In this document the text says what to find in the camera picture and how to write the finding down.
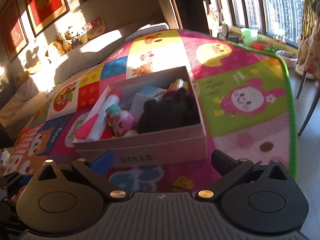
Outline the blue white plastic pouch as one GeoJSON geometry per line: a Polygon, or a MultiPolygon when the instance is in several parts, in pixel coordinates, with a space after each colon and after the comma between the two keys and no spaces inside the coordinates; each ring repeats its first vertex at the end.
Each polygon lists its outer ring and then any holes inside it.
{"type": "Polygon", "coordinates": [[[141,88],[134,97],[134,101],[138,103],[145,103],[148,100],[160,100],[166,89],[153,86],[144,86],[141,88]]]}

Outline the plush toys on sofa back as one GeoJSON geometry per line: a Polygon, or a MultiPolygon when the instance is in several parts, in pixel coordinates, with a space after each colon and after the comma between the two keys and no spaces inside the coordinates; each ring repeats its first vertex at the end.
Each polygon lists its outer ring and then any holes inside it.
{"type": "Polygon", "coordinates": [[[53,64],[63,55],[87,42],[88,36],[84,28],[76,29],[69,27],[65,33],[58,32],[57,39],[48,45],[44,57],[32,60],[31,64],[27,64],[28,68],[19,75],[16,86],[20,87],[31,75],[37,73],[42,68],[46,68],[49,64],[53,64]]]}

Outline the red plastic basin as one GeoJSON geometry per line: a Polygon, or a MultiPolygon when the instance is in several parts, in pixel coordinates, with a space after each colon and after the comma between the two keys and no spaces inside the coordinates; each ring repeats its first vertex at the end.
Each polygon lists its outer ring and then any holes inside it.
{"type": "Polygon", "coordinates": [[[264,50],[266,46],[270,46],[271,44],[266,41],[255,40],[252,42],[252,47],[256,50],[264,50]]]}

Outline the pink cartoon cow figurine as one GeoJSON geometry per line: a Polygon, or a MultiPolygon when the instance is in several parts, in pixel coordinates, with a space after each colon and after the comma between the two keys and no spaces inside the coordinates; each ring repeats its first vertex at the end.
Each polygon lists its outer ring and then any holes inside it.
{"type": "Polygon", "coordinates": [[[137,121],[129,111],[122,110],[117,105],[111,105],[105,111],[105,122],[116,137],[131,137],[137,135],[137,121]]]}

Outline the red framed picture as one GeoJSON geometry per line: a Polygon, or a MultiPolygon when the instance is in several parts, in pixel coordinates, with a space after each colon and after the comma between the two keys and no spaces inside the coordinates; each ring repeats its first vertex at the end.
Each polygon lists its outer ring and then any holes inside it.
{"type": "Polygon", "coordinates": [[[25,0],[25,3],[35,37],[69,12],[67,0],[25,0]]]}
{"type": "Polygon", "coordinates": [[[1,10],[1,35],[12,62],[28,45],[17,0],[8,0],[1,10]]]}

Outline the white power adapter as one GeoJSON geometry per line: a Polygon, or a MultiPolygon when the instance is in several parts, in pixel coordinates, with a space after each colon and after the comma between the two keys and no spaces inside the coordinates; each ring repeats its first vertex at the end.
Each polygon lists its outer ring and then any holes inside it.
{"type": "Polygon", "coordinates": [[[144,104],[149,100],[149,98],[137,98],[133,100],[129,112],[134,117],[135,120],[139,120],[141,115],[144,113],[144,104]]]}

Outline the red gift box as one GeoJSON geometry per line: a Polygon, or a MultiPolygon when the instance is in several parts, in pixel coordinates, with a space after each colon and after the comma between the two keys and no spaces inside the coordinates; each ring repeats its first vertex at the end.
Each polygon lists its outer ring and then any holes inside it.
{"type": "Polygon", "coordinates": [[[88,39],[92,40],[106,33],[105,23],[102,17],[99,17],[84,26],[88,39]]]}

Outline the chair with floral cloth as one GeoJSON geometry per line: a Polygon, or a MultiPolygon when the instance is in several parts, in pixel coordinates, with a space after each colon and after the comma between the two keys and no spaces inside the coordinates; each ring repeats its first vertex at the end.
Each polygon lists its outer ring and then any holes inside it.
{"type": "MultiPolygon", "coordinates": [[[[306,54],[306,60],[304,62],[305,68],[302,75],[300,87],[296,96],[297,99],[301,94],[307,74],[313,75],[315,79],[319,81],[319,13],[316,13],[315,16],[316,16],[316,25],[311,35],[311,41],[309,42],[309,49],[308,49],[308,53],[306,54]]],[[[319,102],[319,87],[316,90],[315,96],[313,98],[313,102],[308,111],[306,119],[304,120],[298,132],[299,137],[302,135],[309,120],[311,119],[318,102],[319,102]]]]}

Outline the black plush toy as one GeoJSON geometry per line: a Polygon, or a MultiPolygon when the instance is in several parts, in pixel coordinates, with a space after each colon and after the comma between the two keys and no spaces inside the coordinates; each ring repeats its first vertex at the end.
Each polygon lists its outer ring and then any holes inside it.
{"type": "Polygon", "coordinates": [[[174,96],[144,104],[144,113],[138,120],[139,134],[162,131],[200,123],[200,115],[195,98],[180,88],[174,96]]]}

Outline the green plastic bucket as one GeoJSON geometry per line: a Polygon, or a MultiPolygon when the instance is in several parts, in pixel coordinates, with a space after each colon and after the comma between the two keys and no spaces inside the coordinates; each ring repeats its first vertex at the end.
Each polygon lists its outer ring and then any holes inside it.
{"type": "Polygon", "coordinates": [[[247,47],[253,47],[253,42],[258,38],[258,29],[241,28],[240,31],[243,44],[247,47]]]}

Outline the white plant pot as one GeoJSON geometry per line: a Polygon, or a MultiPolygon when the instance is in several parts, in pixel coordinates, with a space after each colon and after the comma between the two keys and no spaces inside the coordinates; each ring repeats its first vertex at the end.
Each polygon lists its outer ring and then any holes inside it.
{"type": "Polygon", "coordinates": [[[295,68],[298,60],[298,56],[295,53],[289,52],[287,50],[278,50],[276,55],[281,57],[285,62],[288,68],[295,68]]]}

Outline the red white plush rocket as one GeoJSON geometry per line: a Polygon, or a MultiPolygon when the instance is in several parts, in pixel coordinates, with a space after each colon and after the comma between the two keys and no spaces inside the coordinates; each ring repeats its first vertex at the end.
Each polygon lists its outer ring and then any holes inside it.
{"type": "Polygon", "coordinates": [[[97,100],[84,123],[76,130],[74,143],[100,140],[107,126],[105,121],[106,109],[112,105],[119,105],[120,90],[107,87],[97,100]]]}

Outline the pink cardboard box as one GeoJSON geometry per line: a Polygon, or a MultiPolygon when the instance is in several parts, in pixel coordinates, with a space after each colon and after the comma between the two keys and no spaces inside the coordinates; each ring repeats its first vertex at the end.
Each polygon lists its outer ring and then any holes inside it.
{"type": "Polygon", "coordinates": [[[107,86],[73,143],[83,157],[112,151],[116,168],[206,159],[204,121],[187,69],[107,86]]]}

